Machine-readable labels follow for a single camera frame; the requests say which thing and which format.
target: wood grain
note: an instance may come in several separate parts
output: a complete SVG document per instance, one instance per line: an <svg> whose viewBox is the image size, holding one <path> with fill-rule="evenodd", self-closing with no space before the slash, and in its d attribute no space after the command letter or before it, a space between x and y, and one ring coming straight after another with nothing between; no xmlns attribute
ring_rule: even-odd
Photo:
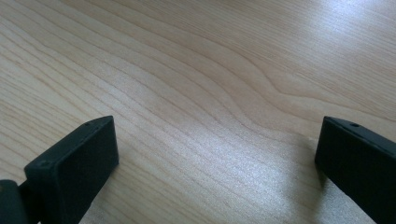
<svg viewBox="0 0 396 224"><path fill-rule="evenodd" d="M396 141L384 1L1 0L0 178L113 115L81 223L372 223L314 155L323 116Z"/></svg>

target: wooden table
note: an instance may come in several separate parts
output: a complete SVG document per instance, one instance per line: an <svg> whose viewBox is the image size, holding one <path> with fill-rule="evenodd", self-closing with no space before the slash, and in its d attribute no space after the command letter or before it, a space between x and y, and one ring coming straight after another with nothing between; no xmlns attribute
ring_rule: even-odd
<svg viewBox="0 0 396 224"><path fill-rule="evenodd" d="M396 6L0 1L0 178L113 115L81 223L372 223L314 156L322 118L396 141Z"/></svg>

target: light wood surface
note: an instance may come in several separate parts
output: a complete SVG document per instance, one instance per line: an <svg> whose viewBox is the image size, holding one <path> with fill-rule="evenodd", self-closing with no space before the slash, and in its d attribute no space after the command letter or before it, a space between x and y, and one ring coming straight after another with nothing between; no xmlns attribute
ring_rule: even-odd
<svg viewBox="0 0 396 224"><path fill-rule="evenodd" d="M113 115L81 223L372 223L314 156L323 116L396 141L390 0L0 1L0 178Z"/></svg>

